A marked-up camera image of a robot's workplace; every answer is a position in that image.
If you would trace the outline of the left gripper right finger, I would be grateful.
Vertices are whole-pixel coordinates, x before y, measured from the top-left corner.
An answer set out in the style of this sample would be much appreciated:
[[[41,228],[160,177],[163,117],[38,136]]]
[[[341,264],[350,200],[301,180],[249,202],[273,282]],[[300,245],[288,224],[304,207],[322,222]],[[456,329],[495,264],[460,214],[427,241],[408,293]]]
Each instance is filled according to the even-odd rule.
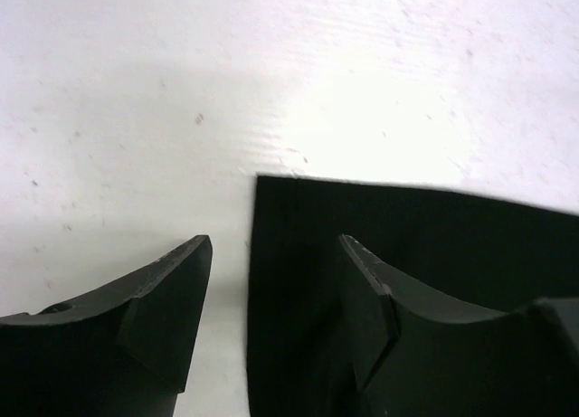
[[[373,416],[575,416],[578,302],[510,312],[434,289],[338,240],[358,392]]]

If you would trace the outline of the black tank top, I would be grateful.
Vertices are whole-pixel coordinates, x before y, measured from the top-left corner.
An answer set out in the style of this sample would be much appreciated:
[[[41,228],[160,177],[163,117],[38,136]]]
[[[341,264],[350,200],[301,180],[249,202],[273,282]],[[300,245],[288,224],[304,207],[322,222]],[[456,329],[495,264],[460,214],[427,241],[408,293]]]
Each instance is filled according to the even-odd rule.
[[[247,311],[254,416],[373,416],[357,390],[340,297],[343,235],[484,308],[578,302],[574,215],[449,191],[262,175]]]

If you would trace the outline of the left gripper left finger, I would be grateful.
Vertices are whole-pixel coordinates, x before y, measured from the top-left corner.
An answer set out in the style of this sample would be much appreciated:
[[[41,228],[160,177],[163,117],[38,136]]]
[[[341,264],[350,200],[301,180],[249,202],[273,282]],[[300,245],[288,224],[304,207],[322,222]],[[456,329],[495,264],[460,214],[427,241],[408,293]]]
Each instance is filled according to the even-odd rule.
[[[170,416],[185,390],[213,247],[156,261],[39,313],[1,320],[4,416]]]

